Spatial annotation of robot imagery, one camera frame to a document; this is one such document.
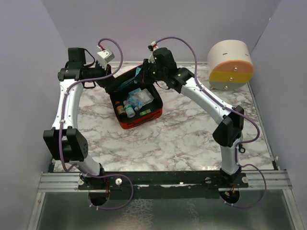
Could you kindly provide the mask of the teal swab pieces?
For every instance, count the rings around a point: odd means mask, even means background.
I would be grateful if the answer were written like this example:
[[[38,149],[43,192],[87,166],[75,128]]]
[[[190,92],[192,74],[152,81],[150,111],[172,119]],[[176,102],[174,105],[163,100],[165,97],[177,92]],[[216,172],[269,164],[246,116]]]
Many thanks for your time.
[[[134,82],[141,82],[142,81],[142,68],[137,67],[135,70],[135,77],[134,77]]]

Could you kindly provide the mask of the small green box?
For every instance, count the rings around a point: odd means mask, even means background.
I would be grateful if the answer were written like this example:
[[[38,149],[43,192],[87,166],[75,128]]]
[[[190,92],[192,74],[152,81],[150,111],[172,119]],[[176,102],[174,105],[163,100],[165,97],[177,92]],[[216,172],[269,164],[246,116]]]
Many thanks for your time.
[[[145,115],[145,114],[149,114],[151,112],[150,109],[144,110],[142,112],[140,112],[140,115]]]

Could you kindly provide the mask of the blue yellow plaster pack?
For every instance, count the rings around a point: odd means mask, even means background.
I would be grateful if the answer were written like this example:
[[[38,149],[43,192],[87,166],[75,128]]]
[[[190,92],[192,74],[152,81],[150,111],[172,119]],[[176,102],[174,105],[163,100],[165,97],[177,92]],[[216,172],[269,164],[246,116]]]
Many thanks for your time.
[[[118,86],[118,89],[121,90],[127,86],[129,86],[130,84],[134,83],[135,82],[135,77],[132,77],[126,81],[124,81],[123,83],[121,83],[119,86]]]

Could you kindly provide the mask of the brown bottle orange cap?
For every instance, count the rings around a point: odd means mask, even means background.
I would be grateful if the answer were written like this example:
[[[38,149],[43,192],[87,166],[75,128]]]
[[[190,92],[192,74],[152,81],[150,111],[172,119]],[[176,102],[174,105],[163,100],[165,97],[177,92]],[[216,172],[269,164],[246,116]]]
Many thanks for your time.
[[[116,101],[115,105],[116,105],[116,111],[117,111],[118,115],[119,116],[125,116],[126,112],[124,110],[122,103],[120,101]]]

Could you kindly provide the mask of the black handled scissors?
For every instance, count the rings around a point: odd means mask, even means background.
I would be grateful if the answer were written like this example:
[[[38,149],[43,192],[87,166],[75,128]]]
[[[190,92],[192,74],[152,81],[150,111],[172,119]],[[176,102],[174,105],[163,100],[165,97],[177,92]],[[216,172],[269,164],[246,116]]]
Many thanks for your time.
[[[240,153],[245,153],[246,152],[246,149],[244,148],[243,144],[244,144],[243,141],[238,142],[237,148],[238,148],[238,151]]]

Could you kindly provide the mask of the white gauze clear bag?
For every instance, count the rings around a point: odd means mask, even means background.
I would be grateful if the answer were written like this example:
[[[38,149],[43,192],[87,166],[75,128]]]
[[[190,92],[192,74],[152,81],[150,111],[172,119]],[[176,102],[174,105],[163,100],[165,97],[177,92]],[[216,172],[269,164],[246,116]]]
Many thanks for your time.
[[[154,100],[153,95],[148,91],[148,89],[143,89],[137,93],[140,102],[145,105],[151,103]]]

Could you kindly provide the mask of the blue packets clear bag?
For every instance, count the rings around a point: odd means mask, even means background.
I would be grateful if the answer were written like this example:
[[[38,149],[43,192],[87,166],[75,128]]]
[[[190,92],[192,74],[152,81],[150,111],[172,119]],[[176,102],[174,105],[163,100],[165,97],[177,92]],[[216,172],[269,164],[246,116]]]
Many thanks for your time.
[[[143,104],[140,102],[138,96],[138,92],[134,92],[128,96],[126,99],[126,103],[130,104],[134,110],[140,110],[143,107]]]

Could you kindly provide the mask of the red black medicine case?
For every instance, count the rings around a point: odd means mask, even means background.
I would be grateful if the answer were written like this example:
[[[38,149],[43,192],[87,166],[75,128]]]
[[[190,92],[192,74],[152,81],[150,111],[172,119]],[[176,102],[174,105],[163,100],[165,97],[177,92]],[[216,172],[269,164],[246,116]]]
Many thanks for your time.
[[[109,94],[116,118],[123,129],[131,129],[162,115],[163,101],[152,84],[135,80],[141,65],[107,79]]]

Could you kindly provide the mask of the clear bottle green label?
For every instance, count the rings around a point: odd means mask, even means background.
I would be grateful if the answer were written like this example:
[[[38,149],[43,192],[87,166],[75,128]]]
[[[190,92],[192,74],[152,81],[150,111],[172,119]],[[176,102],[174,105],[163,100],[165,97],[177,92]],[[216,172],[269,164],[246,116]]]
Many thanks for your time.
[[[132,118],[135,116],[135,111],[130,104],[125,105],[124,109],[128,118]]]

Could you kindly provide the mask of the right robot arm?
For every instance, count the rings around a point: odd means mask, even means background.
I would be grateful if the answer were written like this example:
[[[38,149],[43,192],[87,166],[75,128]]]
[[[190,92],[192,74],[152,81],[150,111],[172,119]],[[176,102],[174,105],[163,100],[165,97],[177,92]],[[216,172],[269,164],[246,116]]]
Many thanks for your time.
[[[235,145],[243,139],[244,109],[241,106],[233,107],[204,85],[197,84],[195,74],[187,68],[178,68],[172,52],[166,47],[149,45],[148,48],[151,55],[143,61],[140,82],[150,84],[162,81],[168,89],[190,98],[211,116],[217,124],[213,139],[220,145],[222,156],[220,181],[223,186],[232,187],[241,171],[236,162]]]

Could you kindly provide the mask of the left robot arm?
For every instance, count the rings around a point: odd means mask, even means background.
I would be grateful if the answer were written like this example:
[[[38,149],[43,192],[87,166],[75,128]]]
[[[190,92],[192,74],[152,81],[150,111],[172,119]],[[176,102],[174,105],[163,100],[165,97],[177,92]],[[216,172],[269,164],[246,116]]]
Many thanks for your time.
[[[100,48],[92,64],[86,63],[85,48],[69,48],[69,60],[58,72],[60,86],[59,105],[50,130],[43,133],[44,142],[56,161],[76,166],[95,189],[105,186],[106,177],[102,165],[88,154],[88,142],[78,130],[79,102],[84,84],[81,80],[96,79],[111,73],[109,62],[114,54]]]

